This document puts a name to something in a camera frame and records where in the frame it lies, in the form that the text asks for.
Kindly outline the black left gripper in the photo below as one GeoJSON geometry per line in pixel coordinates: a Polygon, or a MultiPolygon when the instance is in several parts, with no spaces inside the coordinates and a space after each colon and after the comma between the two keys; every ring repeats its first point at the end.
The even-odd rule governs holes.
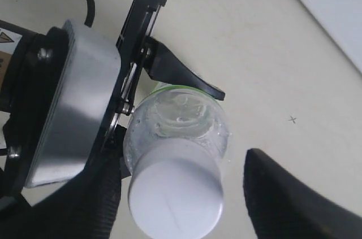
{"type": "Polygon", "coordinates": [[[199,89],[222,101],[225,92],[206,82],[163,43],[150,37],[166,0],[133,0],[116,44],[89,31],[84,37],[84,146],[86,175],[102,172],[120,162],[121,179],[131,176],[123,154],[126,128],[119,115],[130,115],[141,69],[154,80],[199,89]]]}

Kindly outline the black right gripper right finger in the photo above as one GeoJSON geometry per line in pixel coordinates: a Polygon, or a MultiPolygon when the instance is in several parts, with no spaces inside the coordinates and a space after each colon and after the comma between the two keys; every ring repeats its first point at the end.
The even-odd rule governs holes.
{"type": "Polygon", "coordinates": [[[260,149],[245,156],[243,192],[258,238],[361,238],[361,217],[290,174],[260,149]]]}

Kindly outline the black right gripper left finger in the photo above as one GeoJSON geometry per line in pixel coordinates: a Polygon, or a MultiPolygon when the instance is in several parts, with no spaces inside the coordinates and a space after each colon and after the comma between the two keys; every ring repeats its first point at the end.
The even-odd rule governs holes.
{"type": "Polygon", "coordinates": [[[119,154],[108,151],[33,206],[2,190],[1,238],[109,238],[121,180],[119,154]]]}

